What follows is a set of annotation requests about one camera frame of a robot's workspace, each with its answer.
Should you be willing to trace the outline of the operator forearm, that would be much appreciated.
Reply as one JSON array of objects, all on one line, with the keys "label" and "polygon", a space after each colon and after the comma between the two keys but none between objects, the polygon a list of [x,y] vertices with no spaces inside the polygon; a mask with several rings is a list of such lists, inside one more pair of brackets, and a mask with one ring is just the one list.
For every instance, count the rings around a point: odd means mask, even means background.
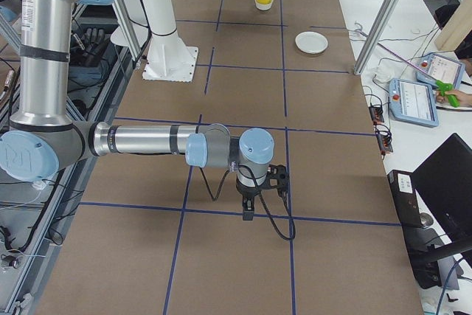
[{"label": "operator forearm", "polygon": [[462,104],[467,107],[472,106],[472,94],[471,93],[463,93],[462,94]]}]

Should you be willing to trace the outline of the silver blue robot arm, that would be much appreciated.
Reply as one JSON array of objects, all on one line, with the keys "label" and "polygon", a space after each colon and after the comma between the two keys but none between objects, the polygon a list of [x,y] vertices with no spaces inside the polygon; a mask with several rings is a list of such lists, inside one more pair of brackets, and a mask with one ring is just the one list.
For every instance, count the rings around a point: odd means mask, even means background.
[{"label": "silver blue robot arm", "polygon": [[251,128],[232,136],[221,124],[126,126],[68,114],[71,93],[83,89],[72,82],[70,70],[74,7],[79,4],[111,5],[132,57],[142,52],[124,0],[21,0],[19,106],[1,136],[1,168],[15,179],[34,182],[92,156],[183,156],[190,166],[234,173],[242,216],[250,221],[274,175],[274,139],[266,130]]}]

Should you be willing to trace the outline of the operator hand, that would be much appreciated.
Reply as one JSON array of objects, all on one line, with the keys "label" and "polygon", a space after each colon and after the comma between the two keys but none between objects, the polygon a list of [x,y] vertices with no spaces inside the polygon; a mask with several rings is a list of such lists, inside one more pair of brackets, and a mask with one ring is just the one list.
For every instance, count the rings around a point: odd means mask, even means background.
[{"label": "operator hand", "polygon": [[444,92],[438,91],[436,94],[436,101],[438,103],[449,103],[455,107],[464,106],[461,101],[463,93],[463,91],[456,89]]}]

